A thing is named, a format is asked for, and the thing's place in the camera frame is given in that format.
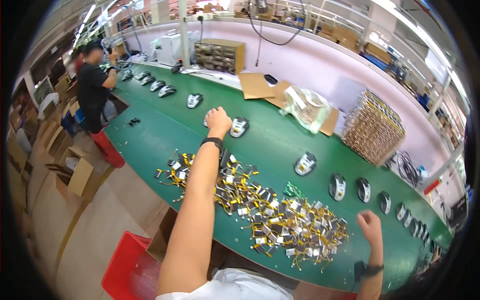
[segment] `cardboard sheet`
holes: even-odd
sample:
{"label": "cardboard sheet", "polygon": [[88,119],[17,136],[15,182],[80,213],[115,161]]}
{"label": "cardboard sheet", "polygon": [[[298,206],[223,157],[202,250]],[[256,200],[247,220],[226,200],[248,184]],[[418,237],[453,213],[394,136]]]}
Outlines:
{"label": "cardboard sheet", "polygon": [[334,130],[335,130],[335,125],[338,120],[338,109],[332,108],[332,111],[330,112],[330,116],[328,116],[328,119],[325,120],[325,123],[320,127],[320,132],[327,135],[327,136],[332,136]]}
{"label": "cardboard sheet", "polygon": [[42,139],[40,140],[41,144],[45,148],[47,148],[48,144],[50,143],[51,138],[53,137],[53,135],[57,131],[58,127],[59,127],[59,125],[54,121],[51,121],[50,124],[48,125],[47,130],[45,130],[45,133],[43,134]]}
{"label": "cardboard sheet", "polygon": [[273,98],[273,89],[268,86],[267,80],[261,73],[240,73],[241,89],[244,99]]}
{"label": "cardboard sheet", "polygon": [[278,108],[283,108],[285,105],[285,96],[283,92],[290,86],[288,81],[282,80],[281,82],[272,86],[274,97],[265,98],[266,101],[272,103]]}
{"label": "cardboard sheet", "polygon": [[75,172],[72,175],[72,179],[70,179],[70,183],[68,185],[69,191],[79,196],[83,196],[87,181],[92,172],[93,166],[90,165],[85,159],[80,159],[80,162],[78,163],[77,167],[75,168]]}

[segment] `white pillar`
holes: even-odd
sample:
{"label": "white pillar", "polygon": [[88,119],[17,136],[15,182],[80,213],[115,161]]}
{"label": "white pillar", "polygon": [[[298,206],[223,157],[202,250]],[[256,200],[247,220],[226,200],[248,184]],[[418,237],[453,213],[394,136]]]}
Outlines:
{"label": "white pillar", "polygon": [[442,87],[442,91],[440,93],[440,96],[438,97],[437,101],[433,104],[432,108],[428,111],[428,118],[435,117],[435,112],[437,109],[440,107],[440,105],[443,102],[443,98],[445,97],[447,93],[447,89],[450,85],[450,82],[452,81],[452,78],[450,76],[447,76],[447,79],[445,80],[445,84]]}
{"label": "white pillar", "polygon": [[[105,10],[105,4],[102,3],[100,8],[102,9],[101,14],[103,14],[103,11]],[[106,22],[105,25],[103,25],[103,31],[105,32],[105,37],[111,37],[108,22]]]}
{"label": "white pillar", "polygon": [[236,0],[230,0],[230,5],[228,6],[228,11],[229,12],[234,12],[235,11],[235,2],[236,2]]}
{"label": "white pillar", "polygon": [[190,68],[190,50],[188,48],[188,33],[187,33],[187,22],[185,18],[187,17],[187,0],[179,0],[179,21],[180,21],[180,40],[182,48],[182,62],[183,68]]}
{"label": "white pillar", "polygon": [[435,180],[440,178],[448,169],[448,167],[453,164],[457,158],[463,153],[464,144],[461,143],[452,153],[452,156],[444,162],[444,164],[430,177],[428,177],[422,184],[417,186],[417,191],[423,192],[429,185],[431,185]]}

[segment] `black wristband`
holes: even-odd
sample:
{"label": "black wristband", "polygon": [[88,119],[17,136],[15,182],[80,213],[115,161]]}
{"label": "black wristband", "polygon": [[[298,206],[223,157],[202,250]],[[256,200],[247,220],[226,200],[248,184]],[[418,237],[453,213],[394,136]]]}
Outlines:
{"label": "black wristband", "polygon": [[384,265],[367,265],[363,275],[366,277],[372,277],[377,275],[383,269],[384,269]]}
{"label": "black wristband", "polygon": [[206,137],[204,138],[204,140],[202,141],[202,143],[200,144],[203,145],[205,144],[206,142],[214,142],[215,143],[215,146],[217,146],[217,148],[220,150],[220,152],[222,152],[222,149],[223,149],[223,141],[220,139],[220,138],[217,138],[217,137]]}

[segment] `plastic bag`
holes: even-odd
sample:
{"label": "plastic bag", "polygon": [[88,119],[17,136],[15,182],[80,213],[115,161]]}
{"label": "plastic bag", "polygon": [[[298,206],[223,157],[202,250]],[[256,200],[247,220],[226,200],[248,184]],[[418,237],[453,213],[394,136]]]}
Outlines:
{"label": "plastic bag", "polygon": [[317,134],[330,116],[332,105],[316,92],[296,85],[290,86],[283,94],[285,107],[279,112],[283,116],[292,114],[301,126]]}

